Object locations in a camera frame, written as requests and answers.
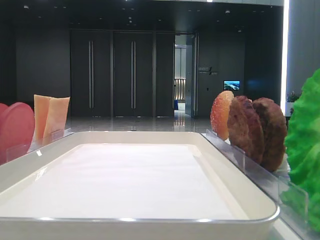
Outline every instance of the glossy floor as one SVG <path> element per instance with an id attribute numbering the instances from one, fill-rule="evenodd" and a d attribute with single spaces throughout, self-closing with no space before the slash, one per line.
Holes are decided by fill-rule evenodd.
<path id="1" fill-rule="evenodd" d="M 82 131 L 173 131 L 205 133 L 210 129 L 209 119 L 193 119 L 188 115 L 175 117 L 93 117 L 70 118 L 66 128 L 72 132 Z"/>

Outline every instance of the door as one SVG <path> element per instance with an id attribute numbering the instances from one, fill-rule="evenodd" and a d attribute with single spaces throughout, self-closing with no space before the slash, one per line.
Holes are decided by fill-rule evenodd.
<path id="1" fill-rule="evenodd" d="M 71 115 L 110 116 L 110 33 L 71 32 Z"/>
<path id="2" fill-rule="evenodd" d="M 114 34 L 114 116 L 152 116 L 152 34 Z"/>
<path id="3" fill-rule="evenodd" d="M 194 35 L 186 36 L 185 49 L 185 114 L 194 117 L 193 89 L 194 89 Z"/>
<path id="4" fill-rule="evenodd" d="M 172 117 L 175 34 L 156 34 L 156 115 Z"/>

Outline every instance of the screen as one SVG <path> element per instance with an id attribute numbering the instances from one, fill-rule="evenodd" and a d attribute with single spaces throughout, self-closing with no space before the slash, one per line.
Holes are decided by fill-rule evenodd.
<path id="1" fill-rule="evenodd" d="M 224 81 L 223 90 L 240 90 L 240 81 Z"/>

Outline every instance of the cheese slice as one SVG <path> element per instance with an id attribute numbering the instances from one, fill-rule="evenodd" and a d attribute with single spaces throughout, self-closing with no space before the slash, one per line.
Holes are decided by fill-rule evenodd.
<path id="1" fill-rule="evenodd" d="M 42 141 L 46 128 L 49 102 L 52 97 L 34 95 L 35 140 Z"/>
<path id="2" fill-rule="evenodd" d="M 70 97 L 50 99 L 49 110 L 47 113 L 46 124 L 43 133 L 43 145 L 51 143 L 55 137 L 63 136 L 63 131 L 65 130 L 67 121 L 69 101 Z"/>

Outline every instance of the white tray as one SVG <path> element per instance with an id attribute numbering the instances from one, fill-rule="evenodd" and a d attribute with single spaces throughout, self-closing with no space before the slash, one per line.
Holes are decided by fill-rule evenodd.
<path id="1" fill-rule="evenodd" d="M 263 240 L 279 206 L 192 132 L 79 132 L 0 166 L 8 240 Z"/>

